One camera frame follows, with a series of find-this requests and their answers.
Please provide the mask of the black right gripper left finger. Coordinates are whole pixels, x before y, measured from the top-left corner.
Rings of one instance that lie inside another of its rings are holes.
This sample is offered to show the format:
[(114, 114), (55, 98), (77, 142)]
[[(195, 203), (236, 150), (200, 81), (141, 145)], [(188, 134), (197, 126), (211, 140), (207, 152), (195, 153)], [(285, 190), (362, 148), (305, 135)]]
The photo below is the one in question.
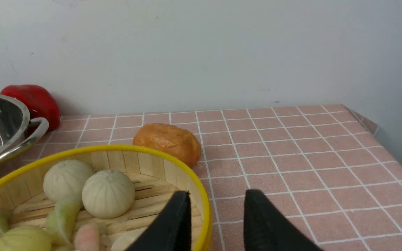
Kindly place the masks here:
[(127, 251), (190, 251), (192, 210), (189, 192), (172, 194), (161, 213)]

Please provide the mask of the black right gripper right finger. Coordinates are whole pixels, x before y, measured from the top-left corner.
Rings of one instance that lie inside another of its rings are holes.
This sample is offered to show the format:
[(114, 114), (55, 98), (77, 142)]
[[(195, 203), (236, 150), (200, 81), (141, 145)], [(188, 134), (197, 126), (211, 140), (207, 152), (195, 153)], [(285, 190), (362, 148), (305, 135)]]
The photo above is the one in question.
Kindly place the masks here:
[(322, 250), (295, 227), (258, 189), (249, 189), (245, 193), (244, 249), (246, 251)]

